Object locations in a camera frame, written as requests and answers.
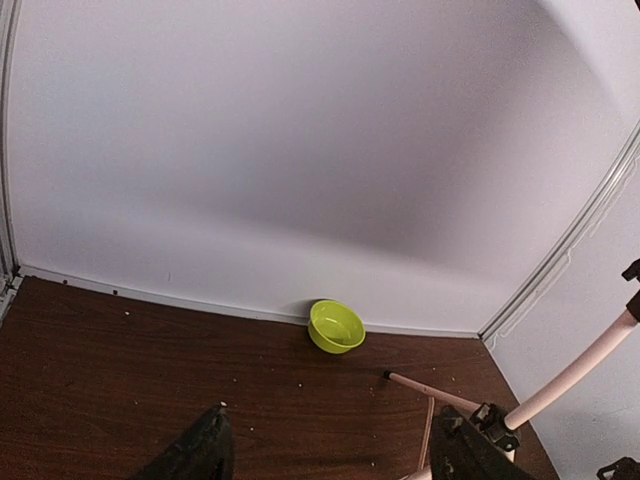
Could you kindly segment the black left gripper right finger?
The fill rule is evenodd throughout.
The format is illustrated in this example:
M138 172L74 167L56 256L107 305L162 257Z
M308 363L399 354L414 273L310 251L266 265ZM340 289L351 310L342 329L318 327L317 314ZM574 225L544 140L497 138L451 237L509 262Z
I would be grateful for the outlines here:
M433 479L534 480L450 405L433 420L431 437Z

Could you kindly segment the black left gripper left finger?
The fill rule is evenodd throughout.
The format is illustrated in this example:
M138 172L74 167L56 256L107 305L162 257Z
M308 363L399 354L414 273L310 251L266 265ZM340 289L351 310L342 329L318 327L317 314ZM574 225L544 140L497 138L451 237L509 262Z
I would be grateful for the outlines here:
M231 421L226 409L216 406L205 411L130 479L231 480L234 463Z

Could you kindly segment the pink music stand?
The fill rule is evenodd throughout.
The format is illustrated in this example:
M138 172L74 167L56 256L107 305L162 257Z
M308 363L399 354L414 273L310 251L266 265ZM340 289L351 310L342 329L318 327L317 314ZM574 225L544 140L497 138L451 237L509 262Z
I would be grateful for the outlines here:
M393 371L383 377L428 397L428 413L417 470L409 479L433 479L430 468L432 425L442 407L450 405L461 413L491 444L514 463L520 446L519 428L566 394L598 366L639 326L639 296L634 295L623 313L569 366L549 383L511 411L493 403L476 403L436 389Z

